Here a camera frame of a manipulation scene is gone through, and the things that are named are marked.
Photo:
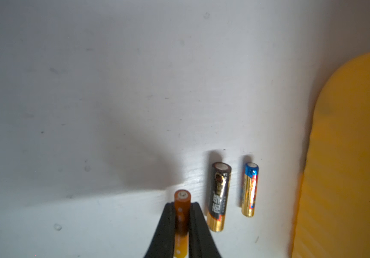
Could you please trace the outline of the yellow plastic storage box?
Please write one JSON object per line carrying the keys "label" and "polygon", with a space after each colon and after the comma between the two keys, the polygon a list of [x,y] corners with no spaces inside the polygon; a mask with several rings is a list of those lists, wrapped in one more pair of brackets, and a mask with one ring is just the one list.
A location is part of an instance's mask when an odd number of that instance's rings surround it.
{"label": "yellow plastic storage box", "polygon": [[294,258],[370,258],[370,53],[340,67],[313,114]]}

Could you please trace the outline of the orange battery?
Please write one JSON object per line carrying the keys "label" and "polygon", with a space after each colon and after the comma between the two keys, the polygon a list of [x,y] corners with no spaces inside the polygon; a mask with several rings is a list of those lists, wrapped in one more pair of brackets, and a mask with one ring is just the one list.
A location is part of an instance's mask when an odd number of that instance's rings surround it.
{"label": "orange battery", "polygon": [[174,195],[175,217],[175,242],[174,257],[185,258],[188,255],[189,245],[189,210],[191,207],[191,194],[180,189]]}

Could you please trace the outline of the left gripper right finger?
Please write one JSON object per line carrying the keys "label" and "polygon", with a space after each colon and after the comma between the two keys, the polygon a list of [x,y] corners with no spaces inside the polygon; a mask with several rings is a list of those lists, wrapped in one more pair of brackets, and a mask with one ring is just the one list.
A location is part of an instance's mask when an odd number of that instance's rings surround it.
{"label": "left gripper right finger", "polygon": [[221,258],[199,203],[191,203],[189,212],[189,257]]}

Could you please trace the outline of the black gold battery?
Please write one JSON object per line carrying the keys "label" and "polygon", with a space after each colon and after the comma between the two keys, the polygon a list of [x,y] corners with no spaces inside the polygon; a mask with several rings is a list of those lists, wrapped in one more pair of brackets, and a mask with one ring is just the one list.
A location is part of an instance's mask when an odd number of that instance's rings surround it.
{"label": "black gold battery", "polygon": [[224,229],[231,172],[231,166],[226,163],[214,162],[212,164],[207,224],[213,232],[221,232]]}

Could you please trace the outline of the red gold blue battery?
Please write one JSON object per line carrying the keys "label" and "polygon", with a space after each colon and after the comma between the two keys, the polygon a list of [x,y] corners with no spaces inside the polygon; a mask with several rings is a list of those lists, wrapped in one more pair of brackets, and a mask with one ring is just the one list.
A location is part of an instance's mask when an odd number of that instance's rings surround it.
{"label": "red gold blue battery", "polygon": [[246,217],[253,217],[255,213],[258,175],[259,166],[257,164],[253,162],[245,164],[241,212]]}

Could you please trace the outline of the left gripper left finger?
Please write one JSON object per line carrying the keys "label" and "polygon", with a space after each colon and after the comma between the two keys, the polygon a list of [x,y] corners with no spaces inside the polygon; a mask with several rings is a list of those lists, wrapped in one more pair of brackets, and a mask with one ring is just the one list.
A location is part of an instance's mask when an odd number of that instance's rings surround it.
{"label": "left gripper left finger", "polygon": [[154,236],[144,258],[172,258],[174,256],[176,211],[174,203],[164,206]]}

